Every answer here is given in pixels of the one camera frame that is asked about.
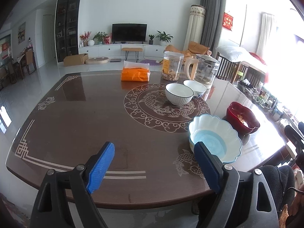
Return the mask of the blue white scalloped bowl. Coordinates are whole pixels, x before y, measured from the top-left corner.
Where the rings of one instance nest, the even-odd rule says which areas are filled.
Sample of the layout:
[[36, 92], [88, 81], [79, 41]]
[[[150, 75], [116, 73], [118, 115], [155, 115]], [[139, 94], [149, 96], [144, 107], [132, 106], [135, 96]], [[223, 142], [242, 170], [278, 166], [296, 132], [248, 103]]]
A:
[[241, 154], [242, 141], [237, 131], [217, 116], [203, 114], [194, 117], [188, 131], [191, 151], [197, 142], [203, 142], [223, 163], [233, 163]]

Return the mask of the red flower plate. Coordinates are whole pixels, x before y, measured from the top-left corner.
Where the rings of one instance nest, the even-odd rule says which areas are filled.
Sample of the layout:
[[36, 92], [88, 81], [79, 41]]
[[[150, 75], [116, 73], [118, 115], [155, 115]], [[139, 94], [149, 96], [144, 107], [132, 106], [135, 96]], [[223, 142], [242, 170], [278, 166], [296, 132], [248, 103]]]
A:
[[226, 121], [228, 121], [240, 135], [255, 133], [260, 128], [260, 123], [253, 112], [235, 101], [233, 101], [226, 110]]

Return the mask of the white bowl black rim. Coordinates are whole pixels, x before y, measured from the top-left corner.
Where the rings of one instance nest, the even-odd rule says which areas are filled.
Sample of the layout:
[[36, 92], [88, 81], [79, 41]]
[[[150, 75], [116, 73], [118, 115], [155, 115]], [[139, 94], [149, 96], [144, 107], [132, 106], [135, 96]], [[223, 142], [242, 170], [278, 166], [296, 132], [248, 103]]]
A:
[[165, 95], [173, 105], [181, 106], [191, 101], [194, 92], [191, 88], [183, 84], [169, 83], [165, 86]]

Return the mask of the wooden crib with bedding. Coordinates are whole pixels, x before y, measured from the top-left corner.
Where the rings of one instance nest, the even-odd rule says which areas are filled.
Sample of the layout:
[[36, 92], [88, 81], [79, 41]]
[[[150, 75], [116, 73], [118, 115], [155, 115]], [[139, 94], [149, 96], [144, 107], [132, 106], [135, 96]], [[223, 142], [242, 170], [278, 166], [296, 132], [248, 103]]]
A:
[[245, 48], [239, 46], [218, 46], [216, 59], [219, 61], [219, 70], [216, 77], [234, 83], [238, 72], [244, 68], [251, 68], [264, 77], [267, 76], [267, 66], [254, 57]]

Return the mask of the cardboard box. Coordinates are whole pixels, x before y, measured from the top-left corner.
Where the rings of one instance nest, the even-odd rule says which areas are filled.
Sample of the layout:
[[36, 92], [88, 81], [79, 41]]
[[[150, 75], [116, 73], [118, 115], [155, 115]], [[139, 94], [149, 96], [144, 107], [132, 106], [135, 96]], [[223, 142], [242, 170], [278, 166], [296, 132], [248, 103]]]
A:
[[65, 67], [83, 65], [86, 63], [86, 60], [88, 60], [88, 58], [89, 58], [88, 54], [78, 54], [78, 55], [66, 56], [64, 58], [63, 65]]

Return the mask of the round floor cushion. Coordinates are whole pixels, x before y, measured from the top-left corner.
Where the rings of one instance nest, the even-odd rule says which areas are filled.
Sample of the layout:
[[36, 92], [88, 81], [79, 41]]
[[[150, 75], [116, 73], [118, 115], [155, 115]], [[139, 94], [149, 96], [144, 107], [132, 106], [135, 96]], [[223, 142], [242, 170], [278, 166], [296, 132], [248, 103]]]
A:
[[108, 63], [110, 59], [108, 57], [98, 57], [98, 58], [89, 58], [85, 61], [86, 64], [105, 64]]

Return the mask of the white sheer curtain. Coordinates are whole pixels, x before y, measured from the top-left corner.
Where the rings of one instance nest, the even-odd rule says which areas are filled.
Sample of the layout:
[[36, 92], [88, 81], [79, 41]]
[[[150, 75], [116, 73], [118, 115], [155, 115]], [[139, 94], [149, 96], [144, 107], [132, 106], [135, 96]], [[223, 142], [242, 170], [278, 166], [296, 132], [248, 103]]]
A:
[[259, 40], [256, 50], [256, 54], [261, 58], [264, 58], [264, 55], [267, 52], [273, 29], [274, 16], [272, 14], [263, 12], [261, 17]]

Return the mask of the orange tissue pack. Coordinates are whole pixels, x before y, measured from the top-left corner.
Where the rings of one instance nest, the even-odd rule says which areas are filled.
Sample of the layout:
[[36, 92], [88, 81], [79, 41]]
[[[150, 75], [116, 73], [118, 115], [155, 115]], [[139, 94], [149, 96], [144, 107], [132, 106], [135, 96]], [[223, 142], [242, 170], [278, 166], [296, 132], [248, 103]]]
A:
[[121, 81], [149, 82], [149, 63], [124, 61]]

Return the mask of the orange lounge chair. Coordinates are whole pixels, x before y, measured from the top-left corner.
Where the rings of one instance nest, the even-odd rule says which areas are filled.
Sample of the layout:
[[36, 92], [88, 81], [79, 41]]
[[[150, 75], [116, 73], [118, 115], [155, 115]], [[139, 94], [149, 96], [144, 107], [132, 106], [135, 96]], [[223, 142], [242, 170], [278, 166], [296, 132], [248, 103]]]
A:
[[186, 60], [187, 58], [193, 58], [197, 54], [199, 55], [207, 55], [210, 56], [212, 54], [212, 51], [209, 50], [208, 47], [201, 45], [199, 43], [196, 43], [194, 41], [190, 41], [188, 48], [184, 51], [180, 51], [177, 48], [175, 48], [172, 45], [168, 45], [164, 51], [171, 51], [171, 52], [177, 52], [181, 53], [184, 55], [184, 59]]

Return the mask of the red flowers vase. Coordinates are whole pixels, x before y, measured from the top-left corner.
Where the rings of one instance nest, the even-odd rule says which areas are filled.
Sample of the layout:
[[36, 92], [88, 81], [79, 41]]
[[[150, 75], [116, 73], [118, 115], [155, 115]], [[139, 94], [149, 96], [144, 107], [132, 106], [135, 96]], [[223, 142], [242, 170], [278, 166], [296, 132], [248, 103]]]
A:
[[90, 35], [91, 35], [90, 31], [85, 31], [83, 34], [79, 35], [83, 47], [86, 47], [88, 45], [88, 40], [90, 38]]

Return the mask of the small wooden stool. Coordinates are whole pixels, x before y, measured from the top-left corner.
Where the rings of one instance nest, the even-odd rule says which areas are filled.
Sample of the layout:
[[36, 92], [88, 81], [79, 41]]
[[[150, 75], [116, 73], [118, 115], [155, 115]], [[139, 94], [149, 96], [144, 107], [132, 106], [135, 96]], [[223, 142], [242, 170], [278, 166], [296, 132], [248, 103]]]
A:
[[128, 59], [128, 56], [131, 52], [134, 53], [135, 55], [135, 61], [138, 62], [139, 61], [139, 53], [140, 52], [143, 52], [143, 49], [142, 48], [132, 48], [132, 47], [123, 47], [122, 48], [122, 51], [125, 53], [125, 61], [127, 61]]

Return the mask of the black flat television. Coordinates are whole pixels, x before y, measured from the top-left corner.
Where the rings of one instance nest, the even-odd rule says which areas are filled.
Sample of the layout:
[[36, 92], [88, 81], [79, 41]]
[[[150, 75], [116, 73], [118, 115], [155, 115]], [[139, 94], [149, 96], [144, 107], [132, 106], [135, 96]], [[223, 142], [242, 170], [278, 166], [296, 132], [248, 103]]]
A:
[[147, 24], [112, 24], [112, 42], [145, 42]]

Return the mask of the green potted plant right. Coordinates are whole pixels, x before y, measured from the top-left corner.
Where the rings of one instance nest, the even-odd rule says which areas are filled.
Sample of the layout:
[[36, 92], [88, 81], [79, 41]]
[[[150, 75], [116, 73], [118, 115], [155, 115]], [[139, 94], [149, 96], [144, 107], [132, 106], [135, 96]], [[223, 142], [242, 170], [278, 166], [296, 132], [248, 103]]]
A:
[[157, 30], [156, 38], [159, 40], [162, 46], [167, 46], [171, 43], [171, 40], [174, 38], [170, 33], [166, 33], [165, 31]]

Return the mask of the grey curtain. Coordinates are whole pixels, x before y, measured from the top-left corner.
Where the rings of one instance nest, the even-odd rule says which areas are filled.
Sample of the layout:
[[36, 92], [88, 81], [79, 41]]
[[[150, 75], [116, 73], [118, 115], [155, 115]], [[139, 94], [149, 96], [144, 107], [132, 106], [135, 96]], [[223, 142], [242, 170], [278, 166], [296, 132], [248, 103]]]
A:
[[200, 4], [206, 9], [201, 44], [214, 51], [221, 0], [200, 0]]

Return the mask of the black display cabinet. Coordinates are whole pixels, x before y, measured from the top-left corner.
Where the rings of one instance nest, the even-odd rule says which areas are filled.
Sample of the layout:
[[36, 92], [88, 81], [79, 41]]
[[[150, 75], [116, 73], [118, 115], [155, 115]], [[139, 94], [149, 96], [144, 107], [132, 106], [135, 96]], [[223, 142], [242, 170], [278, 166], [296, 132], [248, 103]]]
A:
[[58, 62], [78, 54], [78, 15], [80, 0], [57, 0], [55, 49]]

